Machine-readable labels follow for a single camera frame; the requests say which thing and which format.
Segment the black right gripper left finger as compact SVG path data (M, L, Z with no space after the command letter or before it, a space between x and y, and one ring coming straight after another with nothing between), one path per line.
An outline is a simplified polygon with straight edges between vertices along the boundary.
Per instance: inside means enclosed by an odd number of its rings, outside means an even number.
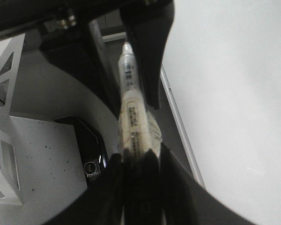
M123 164L113 154L88 189L47 225L119 225L122 215Z

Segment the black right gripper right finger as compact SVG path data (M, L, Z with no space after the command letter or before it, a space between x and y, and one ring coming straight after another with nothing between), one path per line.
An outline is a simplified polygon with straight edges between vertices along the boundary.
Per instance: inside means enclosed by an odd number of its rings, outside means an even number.
M160 176L167 225L252 225L211 196L161 144Z

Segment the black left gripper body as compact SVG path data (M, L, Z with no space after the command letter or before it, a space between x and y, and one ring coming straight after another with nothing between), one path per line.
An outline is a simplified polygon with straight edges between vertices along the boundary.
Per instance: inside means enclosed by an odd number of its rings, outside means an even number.
M115 9L136 7L156 10L171 0L0 0L0 40L22 33L55 15L67 18L72 10L76 18L88 21Z

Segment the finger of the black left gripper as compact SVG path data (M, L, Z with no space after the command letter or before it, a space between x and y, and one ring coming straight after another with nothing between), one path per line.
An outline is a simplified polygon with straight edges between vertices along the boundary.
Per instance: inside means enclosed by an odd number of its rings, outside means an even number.
M49 31L46 27L38 30L39 50L45 59L91 90L118 117L119 86L97 21L67 30Z
M160 108L160 72L164 49L174 22L172 0L133 0L120 16L137 60L147 104Z

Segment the white robot base structure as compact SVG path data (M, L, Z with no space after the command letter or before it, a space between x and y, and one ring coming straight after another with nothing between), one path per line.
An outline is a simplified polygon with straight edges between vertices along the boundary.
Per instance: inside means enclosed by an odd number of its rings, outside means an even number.
M24 35L0 41L0 212L63 209L86 189L80 153L71 125L14 116L10 108Z

